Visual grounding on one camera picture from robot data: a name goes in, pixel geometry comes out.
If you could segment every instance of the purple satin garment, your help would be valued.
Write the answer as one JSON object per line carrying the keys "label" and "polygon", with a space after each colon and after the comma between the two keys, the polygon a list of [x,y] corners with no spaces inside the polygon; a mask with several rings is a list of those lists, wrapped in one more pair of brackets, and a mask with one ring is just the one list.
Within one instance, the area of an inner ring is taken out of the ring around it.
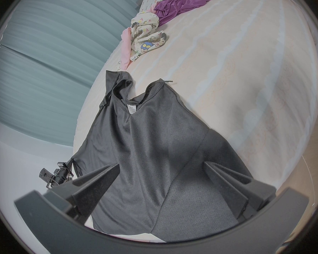
{"label": "purple satin garment", "polygon": [[210,0],[162,0],[154,8],[159,17],[159,26],[181,13],[206,5],[208,1]]}

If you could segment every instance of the wooden floor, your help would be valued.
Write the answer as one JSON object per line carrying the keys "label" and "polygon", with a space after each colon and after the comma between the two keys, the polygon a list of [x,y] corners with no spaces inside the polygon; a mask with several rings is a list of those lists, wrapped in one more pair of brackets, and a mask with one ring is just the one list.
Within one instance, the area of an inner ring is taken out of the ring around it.
{"label": "wooden floor", "polygon": [[301,160],[286,182],[278,189],[277,195],[286,187],[292,187],[305,194],[310,200],[301,220],[290,235],[289,241],[302,230],[318,206],[318,117],[309,144]]}

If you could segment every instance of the bed sheet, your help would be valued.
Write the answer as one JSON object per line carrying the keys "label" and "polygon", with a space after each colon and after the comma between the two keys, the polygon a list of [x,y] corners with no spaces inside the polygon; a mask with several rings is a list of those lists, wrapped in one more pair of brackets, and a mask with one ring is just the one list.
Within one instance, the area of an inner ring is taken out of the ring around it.
{"label": "bed sheet", "polygon": [[[162,47],[132,62],[130,98],[159,78],[223,135],[253,177],[277,189],[290,175],[318,113],[318,58],[292,0],[212,0],[160,27]],[[78,117],[75,153],[119,70],[121,44],[97,76]]]}

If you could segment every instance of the clothing tag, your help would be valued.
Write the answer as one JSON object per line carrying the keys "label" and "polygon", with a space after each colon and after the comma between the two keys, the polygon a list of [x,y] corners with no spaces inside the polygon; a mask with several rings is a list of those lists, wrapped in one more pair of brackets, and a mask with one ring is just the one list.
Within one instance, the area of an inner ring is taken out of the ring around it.
{"label": "clothing tag", "polygon": [[131,104],[128,104],[127,105],[127,108],[128,108],[128,112],[130,114],[134,114],[137,110],[137,106],[136,105],[131,105]]}

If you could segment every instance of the green curtain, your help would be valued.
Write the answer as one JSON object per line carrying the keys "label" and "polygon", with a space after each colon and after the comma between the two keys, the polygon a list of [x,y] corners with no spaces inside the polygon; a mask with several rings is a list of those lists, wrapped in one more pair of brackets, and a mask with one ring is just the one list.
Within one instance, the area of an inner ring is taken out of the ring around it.
{"label": "green curtain", "polygon": [[0,122],[73,145],[87,93],[137,0],[22,0],[0,42]]}

